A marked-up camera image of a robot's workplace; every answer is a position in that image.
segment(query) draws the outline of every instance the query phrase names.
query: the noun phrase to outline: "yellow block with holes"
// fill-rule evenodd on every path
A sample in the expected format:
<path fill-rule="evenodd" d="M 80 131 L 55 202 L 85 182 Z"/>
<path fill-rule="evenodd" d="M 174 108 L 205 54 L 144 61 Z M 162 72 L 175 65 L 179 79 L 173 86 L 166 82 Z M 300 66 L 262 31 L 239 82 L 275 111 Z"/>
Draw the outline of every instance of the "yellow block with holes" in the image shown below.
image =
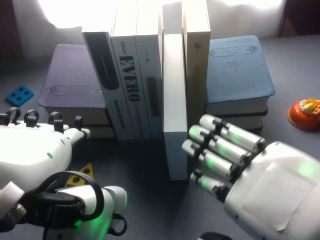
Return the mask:
<path fill-rule="evenodd" d="M 80 171 L 80 173 L 84 173 L 87 174 L 88 176 L 90 176 L 91 178 L 94 178 L 94 171 L 92 170 L 92 164 L 89 163 L 86 166 L 84 166 L 84 168 L 82 168 Z M 85 185 L 85 180 L 83 180 L 82 178 L 78 177 L 78 176 L 72 176 L 67 182 L 66 184 L 70 187 L 70 186 L 82 186 Z"/>

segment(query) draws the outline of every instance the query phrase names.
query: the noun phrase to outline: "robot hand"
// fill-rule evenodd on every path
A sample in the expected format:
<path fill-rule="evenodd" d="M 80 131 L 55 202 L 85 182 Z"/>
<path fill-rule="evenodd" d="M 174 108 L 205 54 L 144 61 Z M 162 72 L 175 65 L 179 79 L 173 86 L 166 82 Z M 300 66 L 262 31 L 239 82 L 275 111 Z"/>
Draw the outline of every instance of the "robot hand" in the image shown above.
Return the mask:
<path fill-rule="evenodd" d="M 266 140 L 204 115 L 182 149 L 222 181 L 198 169 L 191 180 L 224 203 L 257 240 L 320 239 L 320 164 L 282 142 Z"/>
<path fill-rule="evenodd" d="M 47 240 L 122 235 L 127 229 L 126 191 L 117 186 L 101 188 L 84 173 L 65 171 L 74 146 L 90 137 L 81 117 L 69 128 L 58 112 L 49 116 L 48 124 L 37 123 L 36 110 L 27 111 L 24 121 L 18 121 L 20 115 L 16 107 L 0 114 L 0 232 L 29 223 L 44 227 Z M 71 175 L 87 185 L 65 188 Z M 123 228 L 116 231 L 120 221 Z"/>

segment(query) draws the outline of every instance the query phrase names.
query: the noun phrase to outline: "table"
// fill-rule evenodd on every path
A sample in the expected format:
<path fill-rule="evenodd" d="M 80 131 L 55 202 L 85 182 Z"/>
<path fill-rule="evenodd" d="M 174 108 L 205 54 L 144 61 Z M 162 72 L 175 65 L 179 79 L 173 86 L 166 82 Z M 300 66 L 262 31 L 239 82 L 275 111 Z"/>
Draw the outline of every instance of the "table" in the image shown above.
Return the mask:
<path fill-rule="evenodd" d="M 320 159 L 319 132 L 302 131 L 287 119 L 290 106 L 299 99 L 320 99 L 320 35 L 261 40 L 275 86 L 268 101 L 260 135 L 268 142 L 282 141 Z M 38 105 L 50 59 L 0 64 L 0 113 L 10 104 L 5 96 L 20 84 L 35 97 L 20 109 L 37 109 L 40 122 L 48 114 Z M 234 240 L 251 240 L 224 212 L 223 205 L 194 184 L 169 182 L 162 141 L 134 141 L 116 144 L 110 140 L 91 140 L 87 151 L 72 162 L 73 170 L 92 163 L 94 178 L 101 186 L 120 186 L 128 193 L 125 217 L 127 232 L 109 240 L 196 240 L 204 232 L 223 233 Z M 39 240 L 42 228 L 18 225 L 1 233 L 2 240 Z"/>

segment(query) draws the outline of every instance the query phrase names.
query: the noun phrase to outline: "purple book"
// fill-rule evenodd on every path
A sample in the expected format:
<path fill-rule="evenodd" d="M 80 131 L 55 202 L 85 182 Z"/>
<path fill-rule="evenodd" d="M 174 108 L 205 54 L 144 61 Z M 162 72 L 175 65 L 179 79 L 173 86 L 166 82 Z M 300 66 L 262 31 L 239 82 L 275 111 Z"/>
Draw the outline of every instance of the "purple book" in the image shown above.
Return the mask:
<path fill-rule="evenodd" d="M 109 125 L 106 102 L 85 45 L 58 44 L 42 89 L 39 105 L 60 112 L 72 125 L 77 115 L 84 125 Z"/>

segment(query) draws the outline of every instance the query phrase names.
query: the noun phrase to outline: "blue domino block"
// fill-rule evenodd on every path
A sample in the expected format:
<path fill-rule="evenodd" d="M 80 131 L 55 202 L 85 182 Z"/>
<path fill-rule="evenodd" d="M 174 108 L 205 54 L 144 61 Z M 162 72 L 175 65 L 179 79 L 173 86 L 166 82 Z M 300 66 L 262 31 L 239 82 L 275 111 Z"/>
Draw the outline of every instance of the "blue domino block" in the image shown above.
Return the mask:
<path fill-rule="evenodd" d="M 15 107 L 20 107 L 25 102 L 29 101 L 34 95 L 34 92 L 29 88 L 24 85 L 20 85 L 10 92 L 9 95 L 6 96 L 6 99 Z"/>

